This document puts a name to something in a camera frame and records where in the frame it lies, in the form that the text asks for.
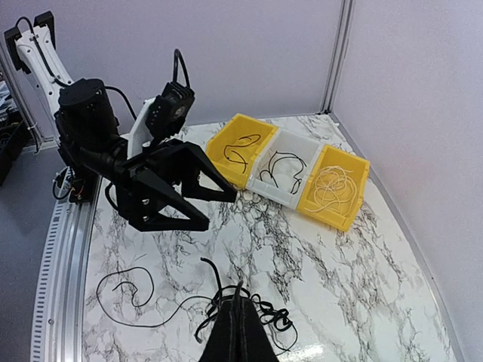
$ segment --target marble table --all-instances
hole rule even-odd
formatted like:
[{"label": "marble table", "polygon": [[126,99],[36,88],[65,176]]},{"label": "marble table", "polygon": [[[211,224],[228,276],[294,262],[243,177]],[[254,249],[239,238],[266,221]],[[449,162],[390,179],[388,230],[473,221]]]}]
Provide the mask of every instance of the marble table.
[{"label": "marble table", "polygon": [[[326,115],[266,121],[352,152]],[[187,127],[180,138],[204,146],[221,127]],[[207,232],[140,233],[100,193],[85,287],[85,362],[197,361],[210,329],[201,334],[202,344],[193,334],[205,319],[207,301],[186,303],[163,327],[133,328],[116,324],[103,313],[96,287],[111,272],[134,266],[148,269],[155,291],[147,305],[133,308],[127,285],[112,291],[118,282],[132,281],[139,289],[136,300],[146,300],[151,284],[141,270],[123,279],[109,278],[101,284],[100,298],[120,321],[158,324],[186,297],[216,293],[214,274],[200,256],[216,263],[223,285],[243,280],[252,293],[275,308],[289,310],[299,338],[280,361],[456,360],[410,244],[370,180],[365,202],[347,233],[251,192],[239,192],[234,204],[194,204],[210,218]],[[274,338],[289,346],[294,331]]]}]

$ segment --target white wall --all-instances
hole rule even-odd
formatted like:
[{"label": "white wall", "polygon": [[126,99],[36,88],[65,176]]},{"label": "white wall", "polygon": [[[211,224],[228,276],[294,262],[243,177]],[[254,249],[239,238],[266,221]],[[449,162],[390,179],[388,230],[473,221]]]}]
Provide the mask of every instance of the white wall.
[{"label": "white wall", "polygon": [[[196,92],[193,124],[237,112],[317,112],[340,0],[1,1],[0,28],[46,10],[54,13],[57,52],[70,75],[120,87],[135,110],[171,80],[173,49],[180,48]],[[17,78],[43,113],[29,83]],[[125,105],[116,94],[110,99],[128,130],[133,121]]]},{"label": "white wall", "polygon": [[356,2],[334,113],[391,195],[467,361],[483,355],[483,2]]}]

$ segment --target yellow bin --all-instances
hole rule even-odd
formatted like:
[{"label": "yellow bin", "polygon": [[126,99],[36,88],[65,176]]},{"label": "yellow bin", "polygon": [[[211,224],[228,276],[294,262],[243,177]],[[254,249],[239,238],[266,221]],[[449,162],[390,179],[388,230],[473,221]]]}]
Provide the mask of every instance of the yellow bin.
[{"label": "yellow bin", "polygon": [[244,189],[255,160],[277,130],[238,113],[208,141],[206,154],[228,181]]},{"label": "yellow bin", "polygon": [[[318,204],[315,202],[318,176],[322,169],[329,166],[342,167],[348,171],[347,176],[354,180],[356,186],[355,196],[354,194],[349,196],[351,200],[354,197],[352,203],[346,202],[340,204],[339,207],[333,207],[330,203],[332,202],[332,205],[336,204],[334,196],[322,202],[319,199]],[[351,155],[333,146],[325,145],[303,189],[303,194],[297,205],[297,211],[325,222],[343,232],[348,231],[364,201],[364,188],[369,177],[370,166],[371,163],[368,160]]]}]

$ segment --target gray floor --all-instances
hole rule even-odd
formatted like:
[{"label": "gray floor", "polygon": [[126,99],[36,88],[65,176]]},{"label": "gray floor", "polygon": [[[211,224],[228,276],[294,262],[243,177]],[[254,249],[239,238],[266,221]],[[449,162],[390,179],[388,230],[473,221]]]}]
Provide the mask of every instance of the gray floor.
[{"label": "gray floor", "polygon": [[54,208],[56,149],[21,155],[0,186],[0,361],[28,361],[38,269]]}]

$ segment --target robotic arm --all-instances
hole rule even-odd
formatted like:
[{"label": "robotic arm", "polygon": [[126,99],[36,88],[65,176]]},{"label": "robotic arm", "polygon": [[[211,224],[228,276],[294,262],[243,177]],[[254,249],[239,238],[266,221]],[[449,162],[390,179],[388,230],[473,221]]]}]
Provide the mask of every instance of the robotic arm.
[{"label": "robotic arm", "polygon": [[[25,20],[29,30],[20,32]],[[174,52],[173,81],[162,94],[147,100],[126,137],[118,134],[106,87],[100,79],[73,81],[55,52],[54,17],[49,11],[35,18],[23,17],[5,32],[8,50],[17,70],[22,70],[48,108],[58,130],[59,153],[75,174],[80,191],[72,202],[92,199],[98,175],[115,186],[112,206],[134,228],[144,231],[208,229],[208,218],[184,197],[233,202],[236,190],[223,178],[196,144],[172,138],[184,125],[195,100],[181,53]],[[181,63],[186,86],[177,81]],[[200,173],[220,190],[199,184]],[[174,189],[180,186],[181,195]],[[166,206],[186,218],[159,213]]]}]

